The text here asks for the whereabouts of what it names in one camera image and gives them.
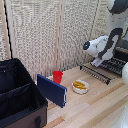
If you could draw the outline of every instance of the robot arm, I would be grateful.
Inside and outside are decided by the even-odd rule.
[[[93,56],[93,54],[91,54],[91,52],[93,52],[90,51],[91,47],[93,46],[91,45],[91,41],[89,41],[90,46],[88,46],[88,49],[85,48],[87,42],[84,45],[84,50],[86,51],[86,53],[92,55],[96,60],[98,59],[100,61],[99,62],[94,60],[92,62],[92,65],[98,67],[104,60],[109,60],[113,57],[116,44],[120,40],[123,29],[127,22],[127,5],[128,0],[108,0],[106,13],[106,26],[108,35],[107,40],[105,41],[104,39],[101,39],[99,42],[97,42],[97,40],[93,40],[93,44],[96,44],[95,49],[97,52],[97,56]]]

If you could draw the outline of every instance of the blue panel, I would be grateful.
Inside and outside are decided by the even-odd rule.
[[[37,75],[37,87],[42,95],[51,100],[60,107],[65,106],[67,88],[60,84],[45,78],[44,76]]]

